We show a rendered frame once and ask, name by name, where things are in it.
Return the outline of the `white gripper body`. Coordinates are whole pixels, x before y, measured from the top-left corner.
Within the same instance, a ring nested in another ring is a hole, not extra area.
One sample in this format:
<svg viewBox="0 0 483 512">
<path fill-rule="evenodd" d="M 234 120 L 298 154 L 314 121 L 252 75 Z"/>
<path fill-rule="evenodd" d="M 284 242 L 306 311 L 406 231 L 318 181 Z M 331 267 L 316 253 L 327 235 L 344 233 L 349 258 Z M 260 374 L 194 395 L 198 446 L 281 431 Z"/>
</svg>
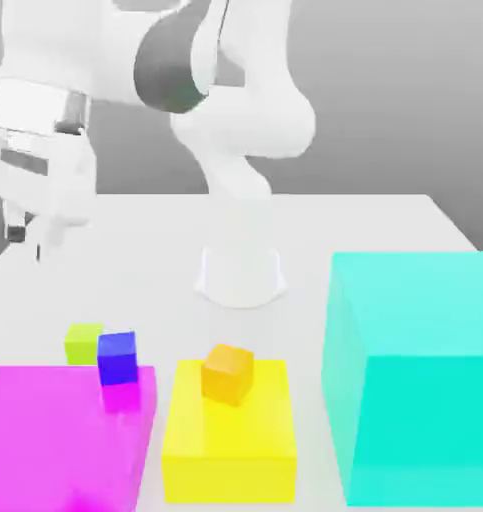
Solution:
<svg viewBox="0 0 483 512">
<path fill-rule="evenodd" d="M 69 225 L 88 222 L 96 156 L 86 133 L 35 135 L 0 128 L 0 198 Z"/>
</svg>

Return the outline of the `small lime green cube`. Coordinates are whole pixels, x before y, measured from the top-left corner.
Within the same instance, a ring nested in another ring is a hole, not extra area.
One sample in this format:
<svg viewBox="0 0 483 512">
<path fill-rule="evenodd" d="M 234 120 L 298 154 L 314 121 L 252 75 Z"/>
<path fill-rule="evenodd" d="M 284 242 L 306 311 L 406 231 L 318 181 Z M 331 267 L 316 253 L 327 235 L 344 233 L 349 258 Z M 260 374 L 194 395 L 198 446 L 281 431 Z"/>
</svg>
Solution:
<svg viewBox="0 0 483 512">
<path fill-rule="evenodd" d="M 64 348 L 69 365 L 96 365 L 98 338 L 102 323 L 72 324 L 65 336 Z"/>
</svg>

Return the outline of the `small blue cube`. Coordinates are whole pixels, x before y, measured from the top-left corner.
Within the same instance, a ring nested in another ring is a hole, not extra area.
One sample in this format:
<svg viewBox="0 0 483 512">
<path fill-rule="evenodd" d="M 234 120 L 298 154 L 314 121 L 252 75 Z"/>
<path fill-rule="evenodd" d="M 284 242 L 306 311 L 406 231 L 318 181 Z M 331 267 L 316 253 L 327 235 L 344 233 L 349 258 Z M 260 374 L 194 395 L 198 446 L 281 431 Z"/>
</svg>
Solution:
<svg viewBox="0 0 483 512">
<path fill-rule="evenodd" d="M 97 366 L 102 386 L 137 382 L 135 332 L 101 334 L 97 344 Z"/>
</svg>

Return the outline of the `small orange cube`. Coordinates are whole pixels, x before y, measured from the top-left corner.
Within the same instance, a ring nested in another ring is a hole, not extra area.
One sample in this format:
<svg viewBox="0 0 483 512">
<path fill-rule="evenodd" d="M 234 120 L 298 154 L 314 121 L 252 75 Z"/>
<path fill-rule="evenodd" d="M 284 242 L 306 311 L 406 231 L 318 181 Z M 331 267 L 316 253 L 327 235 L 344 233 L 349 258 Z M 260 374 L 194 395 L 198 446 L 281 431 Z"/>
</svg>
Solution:
<svg viewBox="0 0 483 512">
<path fill-rule="evenodd" d="M 253 374 L 251 351 L 218 344 L 201 364 L 202 396 L 237 407 L 252 387 Z"/>
</svg>

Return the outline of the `large magenta box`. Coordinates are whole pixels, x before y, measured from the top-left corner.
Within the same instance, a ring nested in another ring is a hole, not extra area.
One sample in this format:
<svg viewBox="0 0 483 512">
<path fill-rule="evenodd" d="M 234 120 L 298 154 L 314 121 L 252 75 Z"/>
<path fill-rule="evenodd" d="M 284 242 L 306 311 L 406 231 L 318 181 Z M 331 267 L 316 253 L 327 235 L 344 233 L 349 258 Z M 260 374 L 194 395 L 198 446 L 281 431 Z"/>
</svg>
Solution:
<svg viewBox="0 0 483 512">
<path fill-rule="evenodd" d="M 156 403 L 151 366 L 0 366 L 0 512 L 135 512 Z"/>
</svg>

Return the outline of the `large yellow box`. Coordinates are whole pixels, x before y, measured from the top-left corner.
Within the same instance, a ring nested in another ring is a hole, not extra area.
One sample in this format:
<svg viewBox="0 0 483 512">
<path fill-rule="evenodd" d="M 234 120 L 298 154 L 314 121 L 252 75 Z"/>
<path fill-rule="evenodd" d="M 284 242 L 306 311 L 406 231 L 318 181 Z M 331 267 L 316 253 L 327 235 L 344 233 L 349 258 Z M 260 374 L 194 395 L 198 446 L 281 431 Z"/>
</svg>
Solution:
<svg viewBox="0 0 483 512">
<path fill-rule="evenodd" d="M 161 450 L 166 502 L 293 502 L 297 446 L 285 361 L 256 361 L 238 407 L 203 397 L 200 366 L 183 360 L 175 372 Z"/>
</svg>

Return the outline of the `large cyan box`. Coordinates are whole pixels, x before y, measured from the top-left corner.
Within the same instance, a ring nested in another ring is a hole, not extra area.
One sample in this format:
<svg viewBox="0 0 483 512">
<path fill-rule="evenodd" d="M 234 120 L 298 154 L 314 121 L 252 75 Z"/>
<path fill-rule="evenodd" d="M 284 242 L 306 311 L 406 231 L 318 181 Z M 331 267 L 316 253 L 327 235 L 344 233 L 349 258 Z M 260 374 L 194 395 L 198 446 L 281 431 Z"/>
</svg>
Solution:
<svg viewBox="0 0 483 512">
<path fill-rule="evenodd" d="M 483 507 L 483 251 L 336 253 L 321 385 L 348 505 Z"/>
</svg>

